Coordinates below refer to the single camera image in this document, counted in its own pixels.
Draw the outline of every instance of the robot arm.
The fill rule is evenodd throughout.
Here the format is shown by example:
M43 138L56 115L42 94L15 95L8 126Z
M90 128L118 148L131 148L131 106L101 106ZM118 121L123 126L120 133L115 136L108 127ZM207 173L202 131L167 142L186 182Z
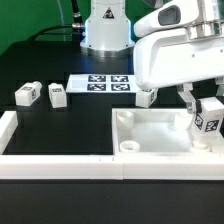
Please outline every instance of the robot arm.
M224 76L218 0L173 0L138 21L134 31L143 36L134 48L136 83L145 92L137 94L138 106L150 106L149 93L158 88Z
M134 73L141 89L136 105L149 107L158 88L176 85L194 114L193 147L210 150L208 139L218 136L224 105L216 97L196 101L190 91L192 82L216 78L217 95L224 96L224 25L218 0L173 0L138 21L134 31L143 37L134 48Z
M137 37L144 37L160 30L183 27L199 16L197 0L174 0L140 19L134 26Z

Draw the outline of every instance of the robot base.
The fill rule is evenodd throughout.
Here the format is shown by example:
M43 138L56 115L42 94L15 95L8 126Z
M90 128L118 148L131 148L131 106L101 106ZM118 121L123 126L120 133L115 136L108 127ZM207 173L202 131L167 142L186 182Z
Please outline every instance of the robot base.
M122 57L125 55L133 54L134 46L128 47L120 51L103 51L103 50L94 50L89 47L81 46L81 52L84 54L94 55L98 57Z

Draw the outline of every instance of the small white cube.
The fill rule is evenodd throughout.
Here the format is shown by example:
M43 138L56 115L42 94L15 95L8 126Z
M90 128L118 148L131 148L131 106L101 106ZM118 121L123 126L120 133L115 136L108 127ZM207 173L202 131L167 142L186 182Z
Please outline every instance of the small white cube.
M36 99L40 97L41 88L42 85L40 82L27 82L15 92L16 105L30 106Z
M48 90L53 108L67 107L67 96L61 84L52 83Z

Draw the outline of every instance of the black table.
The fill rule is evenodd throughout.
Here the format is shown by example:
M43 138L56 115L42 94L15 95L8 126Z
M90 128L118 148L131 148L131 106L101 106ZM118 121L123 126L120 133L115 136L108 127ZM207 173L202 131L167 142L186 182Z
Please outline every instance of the black table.
M48 85L66 87L69 74L133 74L132 56L83 55L69 42L19 42L0 57L0 115L16 110L19 125L5 155L111 155L111 109L135 107L134 94L68 94L52 109ZM29 108L14 92L40 81ZM214 80L195 84L197 98L214 96ZM184 107L164 88L153 107ZM1 223L223 223L223 181L1 180Z

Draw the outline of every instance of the green wall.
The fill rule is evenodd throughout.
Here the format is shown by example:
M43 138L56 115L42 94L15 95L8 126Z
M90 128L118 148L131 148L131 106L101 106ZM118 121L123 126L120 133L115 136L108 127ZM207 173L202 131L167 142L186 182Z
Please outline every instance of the green wall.
M65 23L72 23L70 0L60 0ZM84 18L90 14L90 0L78 0ZM135 23L151 9L142 0L126 0L126 14ZM60 25L57 0L0 0L0 54L12 43L26 40L41 29ZM63 37L44 36L38 40L63 40Z

